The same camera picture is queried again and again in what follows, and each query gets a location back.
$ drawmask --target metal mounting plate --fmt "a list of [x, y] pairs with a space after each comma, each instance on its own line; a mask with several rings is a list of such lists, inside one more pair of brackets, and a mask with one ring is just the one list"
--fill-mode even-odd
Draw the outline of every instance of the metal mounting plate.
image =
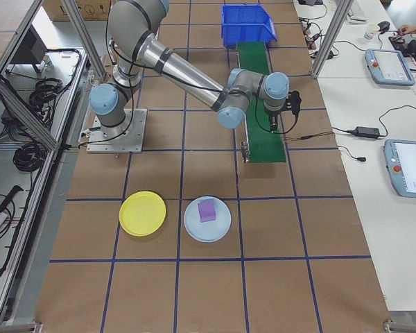
[[[131, 109], [125, 109], [126, 117], [131, 117]], [[113, 142], [97, 142], [108, 139], [103, 136], [101, 131], [91, 133], [89, 142], [96, 142], [95, 144], [87, 145], [88, 153], [141, 153], [144, 144], [144, 133], [146, 124], [147, 109], [134, 109], [132, 122], [128, 129], [128, 134], [117, 138]], [[93, 127], [99, 127], [100, 121], [97, 117], [94, 120]]]

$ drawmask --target yellow plate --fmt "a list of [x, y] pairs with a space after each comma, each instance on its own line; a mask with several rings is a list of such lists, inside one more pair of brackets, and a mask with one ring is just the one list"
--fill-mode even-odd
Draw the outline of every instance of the yellow plate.
[[160, 228], [166, 216], [165, 202], [154, 192], [141, 191], [129, 196], [120, 207], [121, 227], [133, 236], [147, 236]]

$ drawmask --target conveyor belt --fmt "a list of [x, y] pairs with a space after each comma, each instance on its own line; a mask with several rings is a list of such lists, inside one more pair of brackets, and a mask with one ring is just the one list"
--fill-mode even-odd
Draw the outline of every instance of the conveyor belt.
[[[240, 68], [269, 74], [266, 47], [263, 42], [240, 42], [237, 44]], [[248, 141], [247, 162], [286, 162], [284, 144], [279, 135], [265, 132], [259, 126], [268, 124], [263, 102], [253, 100], [246, 112]]]

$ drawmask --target blue plastic bin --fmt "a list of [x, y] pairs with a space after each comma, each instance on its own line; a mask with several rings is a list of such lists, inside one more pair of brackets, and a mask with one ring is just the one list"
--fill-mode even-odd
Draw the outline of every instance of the blue plastic bin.
[[236, 46], [237, 42], [265, 42], [277, 40], [270, 15], [261, 5], [222, 6], [223, 46]]

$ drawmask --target purple cube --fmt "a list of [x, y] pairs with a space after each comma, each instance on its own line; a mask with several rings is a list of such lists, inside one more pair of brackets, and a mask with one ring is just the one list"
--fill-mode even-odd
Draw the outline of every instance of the purple cube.
[[216, 220], [216, 210], [213, 199], [201, 201], [197, 204], [199, 209], [200, 222], [209, 222]]

